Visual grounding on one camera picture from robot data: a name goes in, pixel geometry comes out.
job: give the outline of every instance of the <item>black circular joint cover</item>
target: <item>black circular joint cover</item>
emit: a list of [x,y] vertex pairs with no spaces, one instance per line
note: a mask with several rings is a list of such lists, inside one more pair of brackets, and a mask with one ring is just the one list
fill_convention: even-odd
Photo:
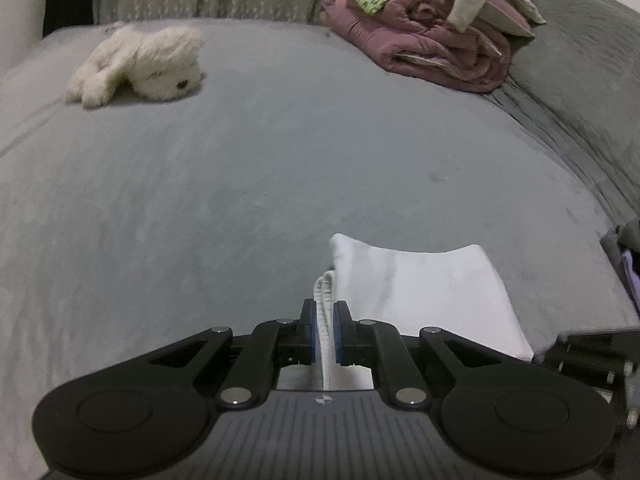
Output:
[[524,476],[594,465],[615,429],[609,405],[592,388],[520,364],[469,369],[442,402],[440,420],[462,453]]
[[53,390],[33,415],[50,467],[79,478],[134,478],[187,455],[209,422],[190,386],[100,386],[82,379]]

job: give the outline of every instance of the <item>stuffed animal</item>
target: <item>stuffed animal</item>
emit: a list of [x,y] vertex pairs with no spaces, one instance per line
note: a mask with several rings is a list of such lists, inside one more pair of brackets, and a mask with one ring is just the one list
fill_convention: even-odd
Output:
[[159,32],[120,28],[92,52],[66,87],[67,103],[82,101],[84,108],[107,104],[125,80],[150,101],[170,101],[200,85],[199,30],[169,27]]

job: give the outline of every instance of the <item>folded comforter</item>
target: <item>folded comforter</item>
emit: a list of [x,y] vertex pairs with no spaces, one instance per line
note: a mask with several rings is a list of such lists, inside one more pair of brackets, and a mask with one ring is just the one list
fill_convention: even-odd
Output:
[[324,0],[328,25],[389,72],[466,92],[490,92],[507,77],[507,39],[476,20],[466,32],[446,22],[449,0],[389,0],[367,15],[353,0]]

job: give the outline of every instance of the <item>gray mattress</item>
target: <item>gray mattress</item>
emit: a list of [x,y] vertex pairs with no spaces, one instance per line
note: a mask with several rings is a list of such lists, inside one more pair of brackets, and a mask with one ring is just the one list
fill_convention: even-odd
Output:
[[65,106],[101,27],[55,33],[0,82],[0,478],[44,471],[30,416],[58,384],[296,316],[336,232],[482,245],[535,349],[636,322],[598,243],[610,217],[500,107],[385,73],[322,28],[191,25],[207,78],[182,101]]

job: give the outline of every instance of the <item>white plush toy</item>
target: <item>white plush toy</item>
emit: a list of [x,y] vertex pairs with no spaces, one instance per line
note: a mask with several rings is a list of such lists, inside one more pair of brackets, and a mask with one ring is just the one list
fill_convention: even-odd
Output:
[[169,27],[153,34],[127,25],[92,52],[66,87],[67,103],[84,108],[107,104],[120,83],[128,80],[137,94],[150,101],[170,101],[200,85],[199,30]]

